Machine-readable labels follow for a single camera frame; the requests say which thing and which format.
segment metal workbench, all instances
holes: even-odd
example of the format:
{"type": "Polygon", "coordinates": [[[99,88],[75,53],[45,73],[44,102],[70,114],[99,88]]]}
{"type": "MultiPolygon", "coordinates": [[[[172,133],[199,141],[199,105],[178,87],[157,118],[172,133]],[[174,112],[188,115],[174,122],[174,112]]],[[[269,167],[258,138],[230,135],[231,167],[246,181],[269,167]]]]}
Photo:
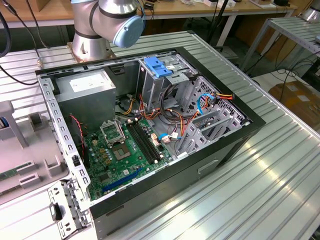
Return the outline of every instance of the metal workbench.
{"type": "Polygon", "coordinates": [[[310,51],[312,54],[317,54],[320,56],[320,44],[315,41],[316,37],[320,35],[320,22],[309,23],[298,16],[269,18],[265,21],[251,47],[249,48],[244,61],[240,66],[242,70],[244,70],[247,66],[252,54],[257,49],[258,44],[267,32],[268,28],[275,29],[276,33],[271,37],[262,54],[272,46],[278,35],[282,34],[300,46],[299,51],[297,51],[295,57],[293,58],[295,61],[291,65],[295,64],[300,59],[300,55],[304,49],[310,51]]]}
{"type": "MultiPolygon", "coordinates": [[[[195,34],[144,36],[131,48],[112,50],[125,56],[177,46],[184,46],[267,124],[227,164],[107,239],[308,239],[320,224],[320,136],[195,34]]],[[[43,49],[40,55],[47,68],[75,63],[65,46],[43,49]]],[[[0,62],[30,82],[36,59],[33,51],[23,51],[0,62]]],[[[17,120],[38,111],[48,116],[37,86],[14,83],[0,72],[3,100],[13,101],[17,120]]],[[[47,188],[0,206],[1,237],[59,239],[47,188]]],[[[71,239],[95,239],[95,230],[71,239]]]]}

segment open computer tower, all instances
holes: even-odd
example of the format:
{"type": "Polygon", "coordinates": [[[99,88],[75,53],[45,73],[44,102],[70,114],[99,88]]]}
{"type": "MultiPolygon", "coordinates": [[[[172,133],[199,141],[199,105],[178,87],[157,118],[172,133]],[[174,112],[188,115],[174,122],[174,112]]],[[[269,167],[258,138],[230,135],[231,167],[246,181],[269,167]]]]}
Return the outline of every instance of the open computer tower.
{"type": "Polygon", "coordinates": [[[36,72],[71,179],[48,190],[66,239],[98,239],[211,173],[265,124],[184,48],[36,72]]]}

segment metal shelf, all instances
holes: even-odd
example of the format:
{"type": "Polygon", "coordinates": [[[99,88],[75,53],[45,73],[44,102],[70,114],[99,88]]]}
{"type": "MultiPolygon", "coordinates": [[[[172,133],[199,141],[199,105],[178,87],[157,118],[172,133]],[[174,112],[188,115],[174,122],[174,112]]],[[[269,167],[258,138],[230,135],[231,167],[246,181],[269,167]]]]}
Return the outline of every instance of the metal shelf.
{"type": "MultiPolygon", "coordinates": [[[[260,32],[249,48],[244,61],[240,66],[241,70],[244,70],[247,66],[249,59],[258,47],[258,44],[268,30],[268,27],[275,29],[278,33],[283,34],[311,53],[320,53],[320,44],[315,41],[316,37],[320,35],[320,22],[309,23],[298,16],[270,18],[265,21],[260,32]]],[[[273,40],[276,39],[278,33],[275,33],[275,35],[272,36],[273,40]]],[[[273,41],[269,42],[267,46],[271,47],[272,42],[273,41]]]]}

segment wooden desk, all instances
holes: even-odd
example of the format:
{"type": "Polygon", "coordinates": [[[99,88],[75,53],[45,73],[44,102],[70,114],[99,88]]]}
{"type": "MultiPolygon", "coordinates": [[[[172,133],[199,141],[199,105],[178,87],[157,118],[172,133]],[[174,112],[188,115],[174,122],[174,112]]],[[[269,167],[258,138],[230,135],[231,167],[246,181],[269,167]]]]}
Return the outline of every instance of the wooden desk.
{"type": "MultiPolygon", "coordinates": [[[[13,7],[17,10],[19,16],[25,21],[27,26],[35,27],[35,23],[27,6],[15,5],[13,7]]],[[[291,5],[290,7],[277,8],[260,8],[249,0],[238,2],[234,7],[226,8],[223,15],[229,16],[228,21],[224,27],[221,37],[218,41],[218,46],[222,46],[228,36],[228,33],[238,15],[255,15],[255,14],[271,14],[271,13],[286,13],[286,17],[290,17],[297,7],[291,5]]],[[[0,10],[5,17],[10,28],[21,28],[22,25],[18,19],[8,12],[1,5],[0,10]]],[[[215,7],[209,7],[203,3],[196,3],[195,5],[185,5],[180,0],[173,2],[160,1],[154,4],[154,19],[179,19],[179,18],[197,18],[197,17],[212,17],[215,7]]],[[[146,19],[152,17],[150,10],[145,11],[146,19]]],[[[74,24],[74,16],[72,6],[69,0],[51,0],[40,12],[34,13],[40,26],[57,26],[57,25],[72,25],[74,24]]]]}

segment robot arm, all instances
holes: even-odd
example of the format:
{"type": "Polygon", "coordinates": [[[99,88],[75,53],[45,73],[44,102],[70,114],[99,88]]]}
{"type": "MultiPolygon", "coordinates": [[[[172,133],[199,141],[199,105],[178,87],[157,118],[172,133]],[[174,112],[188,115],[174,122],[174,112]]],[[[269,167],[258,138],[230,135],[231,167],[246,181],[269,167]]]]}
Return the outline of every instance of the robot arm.
{"type": "Polygon", "coordinates": [[[310,7],[300,17],[310,23],[319,22],[320,0],[314,0],[310,7]]]}
{"type": "Polygon", "coordinates": [[[134,0],[71,0],[71,3],[75,28],[72,48],[80,59],[105,59],[108,41],[128,48],[142,34],[144,23],[136,15],[134,0]]]}

